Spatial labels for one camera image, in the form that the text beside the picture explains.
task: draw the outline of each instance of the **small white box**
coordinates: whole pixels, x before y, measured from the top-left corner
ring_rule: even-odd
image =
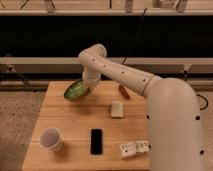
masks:
[[[115,118],[122,118],[123,117],[123,103],[122,102],[112,101],[111,117],[115,117]]]
[[[149,151],[149,143],[145,140],[136,141],[136,147],[138,153],[146,153]]]
[[[129,142],[120,145],[122,158],[133,157],[137,154],[137,147],[135,142]]]

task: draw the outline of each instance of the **small orange object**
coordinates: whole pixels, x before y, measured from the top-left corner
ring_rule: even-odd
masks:
[[[125,89],[122,85],[119,85],[118,88],[119,88],[119,91],[121,92],[121,94],[122,94],[126,99],[130,99],[130,96],[129,96],[128,92],[126,91],[126,89]]]

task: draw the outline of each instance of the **shelf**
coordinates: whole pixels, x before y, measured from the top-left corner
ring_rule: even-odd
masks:
[[[178,0],[164,0],[158,8],[153,1],[133,0],[127,13],[126,0],[0,0],[0,15],[139,16],[145,8],[146,15],[213,15],[213,0],[188,0],[183,12],[174,8]]]

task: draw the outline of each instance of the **black wall panel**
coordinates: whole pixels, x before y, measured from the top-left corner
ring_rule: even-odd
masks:
[[[1,16],[0,56],[77,56],[95,43],[125,56],[140,24],[140,16]],[[130,56],[213,57],[213,17],[146,16]]]

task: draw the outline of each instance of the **green object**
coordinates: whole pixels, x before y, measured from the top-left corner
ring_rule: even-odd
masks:
[[[67,100],[77,100],[84,98],[90,93],[89,88],[85,88],[83,80],[78,80],[70,85],[64,92],[64,98]]]

